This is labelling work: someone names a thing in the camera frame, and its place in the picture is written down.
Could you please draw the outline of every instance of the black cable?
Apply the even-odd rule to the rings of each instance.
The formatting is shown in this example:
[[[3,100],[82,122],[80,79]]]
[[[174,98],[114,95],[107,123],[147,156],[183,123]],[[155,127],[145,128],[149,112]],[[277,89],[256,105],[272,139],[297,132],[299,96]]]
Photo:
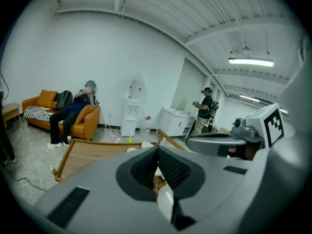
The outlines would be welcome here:
[[[42,190],[42,191],[45,191],[45,192],[47,191],[47,190],[45,190],[45,189],[42,189],[42,188],[39,188],[38,186],[33,185],[32,183],[30,183],[30,181],[29,181],[28,178],[26,178],[26,177],[22,177],[22,178],[20,178],[20,179],[15,179],[15,178],[13,178],[13,175],[11,174],[11,171],[7,170],[5,167],[4,167],[4,169],[10,174],[11,178],[12,178],[14,181],[19,182],[19,181],[21,181],[21,180],[23,180],[23,179],[26,179],[26,180],[28,181],[28,183],[29,183],[31,186],[36,187],[37,189]]]
[[[4,99],[7,99],[8,96],[9,96],[9,86],[8,86],[8,84],[6,84],[5,79],[4,79],[3,76],[2,76],[1,67],[0,67],[0,75],[1,75],[1,77],[2,77],[2,79],[3,79],[3,81],[4,81],[5,85],[6,85],[6,87],[7,87],[7,89],[8,89],[8,94],[7,94],[6,98],[4,98]]]

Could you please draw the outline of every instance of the black and white striped cloth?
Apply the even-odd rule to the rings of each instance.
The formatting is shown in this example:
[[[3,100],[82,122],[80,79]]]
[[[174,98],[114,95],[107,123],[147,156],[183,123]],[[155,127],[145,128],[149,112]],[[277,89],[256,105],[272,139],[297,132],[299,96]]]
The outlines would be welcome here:
[[[39,106],[30,106],[25,110],[24,117],[28,119],[37,119],[41,121],[50,121],[51,113]]]

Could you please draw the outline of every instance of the white cabinet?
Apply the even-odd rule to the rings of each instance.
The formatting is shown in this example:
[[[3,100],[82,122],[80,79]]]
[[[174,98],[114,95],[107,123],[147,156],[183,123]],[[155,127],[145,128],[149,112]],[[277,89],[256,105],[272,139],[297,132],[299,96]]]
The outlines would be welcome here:
[[[194,121],[195,117],[163,108],[158,128],[168,136],[182,136],[188,134]]]

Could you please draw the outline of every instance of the fluorescent light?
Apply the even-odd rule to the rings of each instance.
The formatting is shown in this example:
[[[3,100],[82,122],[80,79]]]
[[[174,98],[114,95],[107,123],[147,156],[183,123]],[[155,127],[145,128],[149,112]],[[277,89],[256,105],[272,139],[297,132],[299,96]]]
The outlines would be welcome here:
[[[229,58],[230,64],[251,64],[273,67],[274,61],[268,59],[256,59],[256,58]]]
[[[242,98],[245,98],[245,99],[249,99],[249,100],[253,100],[253,101],[255,101],[255,102],[260,102],[258,99],[254,99],[254,98],[247,97],[247,96],[242,96],[242,95],[240,95],[239,97],[242,97]]]
[[[281,112],[288,114],[288,111],[286,111],[285,109],[280,109]]]

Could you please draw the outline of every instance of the standing person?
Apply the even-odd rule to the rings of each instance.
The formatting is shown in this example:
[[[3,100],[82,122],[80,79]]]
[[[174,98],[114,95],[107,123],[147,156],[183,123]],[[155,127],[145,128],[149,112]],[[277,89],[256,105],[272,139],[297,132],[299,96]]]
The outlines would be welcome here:
[[[3,91],[0,88],[0,107],[2,111],[2,99],[3,99]],[[2,112],[0,114],[0,159],[2,163],[6,166],[8,164],[8,160],[6,158],[5,152],[8,154],[10,160],[12,160],[13,164],[18,162],[18,158],[16,157],[12,144],[9,140],[8,135],[6,134],[6,129],[3,122]]]
[[[198,115],[197,115],[197,119],[195,122],[195,127],[193,131],[191,132],[191,135],[201,134],[201,130],[203,129],[204,125],[208,122],[210,118],[209,108],[213,101],[212,96],[211,96],[213,91],[211,90],[211,88],[207,87],[201,92],[204,94],[205,98],[201,104],[197,104],[197,103],[194,104],[194,106],[197,107],[199,110],[198,110]]]
[[[67,137],[70,136],[71,127],[75,123],[79,113],[86,105],[95,106],[95,88],[96,84],[90,80],[86,83],[85,88],[81,89],[74,95],[74,102],[62,111],[51,115],[50,117],[50,137],[51,142],[48,143],[48,149],[52,150],[61,147],[62,142],[68,146]],[[63,122],[63,135],[59,137],[59,121]]]

